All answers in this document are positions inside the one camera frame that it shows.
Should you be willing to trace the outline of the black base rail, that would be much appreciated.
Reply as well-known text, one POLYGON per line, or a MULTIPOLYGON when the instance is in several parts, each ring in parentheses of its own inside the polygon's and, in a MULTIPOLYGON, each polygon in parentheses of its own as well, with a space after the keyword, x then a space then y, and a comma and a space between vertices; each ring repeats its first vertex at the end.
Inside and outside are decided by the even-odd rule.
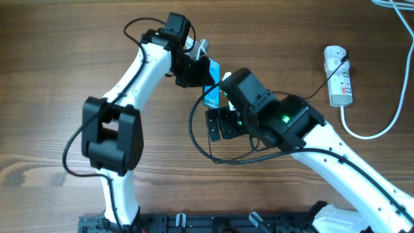
POLYGON ((126 232, 316 232, 304 212, 259 212, 257 227, 248 214, 140 214, 126 232))

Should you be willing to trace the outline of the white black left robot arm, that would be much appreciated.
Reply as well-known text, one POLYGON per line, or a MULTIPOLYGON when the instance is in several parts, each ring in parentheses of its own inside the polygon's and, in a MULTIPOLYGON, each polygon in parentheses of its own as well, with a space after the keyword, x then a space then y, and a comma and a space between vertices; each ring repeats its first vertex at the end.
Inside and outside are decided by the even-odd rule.
POLYGON ((162 28, 149 29, 138 40, 139 52, 120 81, 102 98, 90 96, 83 104, 82 155, 102 181, 105 230, 132 232, 138 224, 133 171, 144 147, 141 112, 159 81, 171 72, 183 88, 215 83, 209 59, 189 55, 192 28, 184 15, 170 13, 162 28))

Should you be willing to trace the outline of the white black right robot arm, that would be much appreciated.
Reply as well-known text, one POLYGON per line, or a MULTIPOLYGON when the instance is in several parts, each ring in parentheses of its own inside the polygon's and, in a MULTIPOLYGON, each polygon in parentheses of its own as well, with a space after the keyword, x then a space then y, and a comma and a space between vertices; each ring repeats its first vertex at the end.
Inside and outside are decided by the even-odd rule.
POLYGON ((368 165, 304 99, 290 94, 278 100, 247 68, 226 73, 219 89, 231 106, 213 110, 213 141, 257 138, 323 177, 373 232, 413 230, 413 198, 368 165))

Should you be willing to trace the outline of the white power strip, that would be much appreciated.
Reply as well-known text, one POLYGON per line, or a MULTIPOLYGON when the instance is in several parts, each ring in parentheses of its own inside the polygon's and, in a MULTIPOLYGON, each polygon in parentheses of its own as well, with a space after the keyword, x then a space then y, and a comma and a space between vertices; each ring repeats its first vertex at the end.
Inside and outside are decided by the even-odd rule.
POLYGON ((349 75, 349 53, 340 46, 331 45, 325 48, 324 58, 330 105, 350 105, 353 102, 353 94, 349 75))

